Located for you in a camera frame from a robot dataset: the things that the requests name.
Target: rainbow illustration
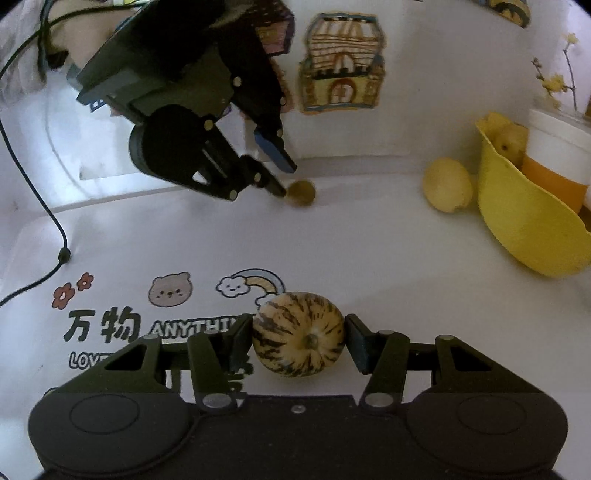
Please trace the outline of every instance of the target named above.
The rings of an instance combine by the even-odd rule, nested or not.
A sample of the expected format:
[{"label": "rainbow illustration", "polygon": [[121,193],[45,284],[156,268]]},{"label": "rainbow illustration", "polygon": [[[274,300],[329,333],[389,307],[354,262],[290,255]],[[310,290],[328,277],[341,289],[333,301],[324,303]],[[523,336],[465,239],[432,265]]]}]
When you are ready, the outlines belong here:
[{"label": "rainbow illustration", "polygon": [[273,272],[260,268],[241,270],[225,277],[219,281],[216,290],[227,299],[235,299],[249,293],[252,287],[259,287],[264,293],[255,300],[258,307],[285,293],[283,280]]}]

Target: wire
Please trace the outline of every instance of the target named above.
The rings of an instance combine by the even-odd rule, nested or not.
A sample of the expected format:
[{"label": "wire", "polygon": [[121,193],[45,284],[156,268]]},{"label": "wire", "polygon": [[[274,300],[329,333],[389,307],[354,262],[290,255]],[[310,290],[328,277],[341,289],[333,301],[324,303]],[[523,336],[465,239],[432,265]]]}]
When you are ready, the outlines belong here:
[{"label": "wire", "polygon": [[[69,18],[78,17],[79,15],[88,15],[88,14],[94,14],[94,13],[98,13],[98,12],[111,12],[111,11],[116,11],[116,10],[127,10],[127,9],[131,9],[131,8],[137,8],[137,6],[138,5],[128,4],[128,5],[112,5],[109,7],[85,8],[83,10],[78,10],[75,12],[70,12],[66,15],[62,15],[61,17],[56,18],[52,22],[49,22],[49,23],[45,22],[44,24],[41,25],[41,27],[33,35],[31,35],[28,39],[26,39],[15,50],[15,52],[12,54],[12,56],[8,59],[6,65],[2,68],[2,70],[0,70],[0,80],[2,79],[2,77],[4,77],[5,73],[8,71],[10,66],[16,61],[18,56],[25,50],[25,48],[27,48],[31,44],[31,42],[33,42],[33,40],[35,40],[42,33],[48,32],[51,27],[57,25],[58,23],[68,20]],[[2,123],[2,119],[0,119],[0,134],[2,134],[2,139],[4,140],[4,143],[6,144],[6,148],[8,149],[8,153],[10,154],[12,161],[17,166],[18,171],[22,175],[22,178],[25,179],[25,181],[27,182],[27,185],[29,185],[29,188],[31,189],[31,191],[33,192],[33,194],[35,195],[35,197],[37,198],[37,200],[39,201],[39,203],[41,204],[41,206],[43,207],[45,212],[47,212],[47,214],[49,215],[49,217],[51,218],[53,223],[56,224],[56,227],[60,231],[61,238],[64,243],[64,246],[60,250],[60,253],[58,254],[58,257],[57,257],[59,263],[54,267],[54,269],[52,271],[50,271],[44,277],[41,277],[39,280],[27,285],[26,287],[20,288],[19,290],[15,290],[10,295],[8,295],[4,299],[0,300],[0,308],[2,308],[14,297],[19,296],[21,293],[25,293],[26,291],[29,291],[29,290],[35,288],[36,286],[41,285],[43,282],[49,280],[53,275],[55,275],[58,272],[58,270],[61,268],[62,265],[67,264],[70,261],[70,258],[72,256],[72,252],[68,249],[68,238],[67,238],[66,232],[64,231],[61,223],[56,218],[56,216],[53,214],[51,209],[47,206],[47,204],[45,203],[45,201],[43,200],[43,198],[41,197],[41,195],[39,194],[39,192],[37,191],[37,189],[35,188],[35,186],[31,182],[31,179],[27,175],[27,172],[25,172],[25,169],[22,167],[21,163],[19,162],[16,153],[14,153],[14,150],[12,149],[12,145],[10,143],[10,140],[8,139],[8,135],[6,134],[6,130],[4,130],[4,124]]]}]

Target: small round fruit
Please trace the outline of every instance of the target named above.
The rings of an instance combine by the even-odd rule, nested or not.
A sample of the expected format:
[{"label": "small round fruit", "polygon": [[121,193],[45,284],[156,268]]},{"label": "small round fruit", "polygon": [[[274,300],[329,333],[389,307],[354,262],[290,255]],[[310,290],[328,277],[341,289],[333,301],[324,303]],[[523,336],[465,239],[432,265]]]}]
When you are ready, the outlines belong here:
[{"label": "small round fruit", "polygon": [[529,134],[529,130],[522,125],[507,125],[499,130],[492,145],[499,155],[505,157],[517,168],[521,168]]},{"label": "small round fruit", "polygon": [[292,183],[287,189],[285,199],[298,207],[309,207],[316,198],[314,184],[308,180],[299,180]]},{"label": "small round fruit", "polygon": [[453,213],[470,205],[474,188],[470,174],[452,158],[434,161],[423,177],[423,193],[437,210]]},{"label": "small round fruit", "polygon": [[261,363],[284,377],[322,372],[345,346],[345,320],[331,302],[313,293],[284,293],[254,318],[252,344]]}]

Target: yellow bowl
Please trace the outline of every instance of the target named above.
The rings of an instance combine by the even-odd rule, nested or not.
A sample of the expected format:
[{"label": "yellow bowl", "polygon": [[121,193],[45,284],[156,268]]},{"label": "yellow bowl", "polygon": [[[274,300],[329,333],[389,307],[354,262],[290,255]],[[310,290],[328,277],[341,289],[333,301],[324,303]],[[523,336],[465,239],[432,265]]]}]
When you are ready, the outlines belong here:
[{"label": "yellow bowl", "polygon": [[490,138],[510,120],[492,113],[476,125],[484,137],[478,205],[496,239],[524,265],[547,277],[574,275],[591,265],[591,233],[554,195],[499,155]]}]

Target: orange and white cup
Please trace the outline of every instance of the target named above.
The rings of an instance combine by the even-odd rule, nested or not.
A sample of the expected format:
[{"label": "orange and white cup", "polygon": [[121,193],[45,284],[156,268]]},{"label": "orange and white cup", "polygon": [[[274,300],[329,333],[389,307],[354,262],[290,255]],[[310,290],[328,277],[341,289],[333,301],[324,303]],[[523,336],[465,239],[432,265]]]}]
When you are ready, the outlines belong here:
[{"label": "orange and white cup", "polygon": [[591,128],[559,112],[530,110],[522,172],[579,213],[591,181]]}]

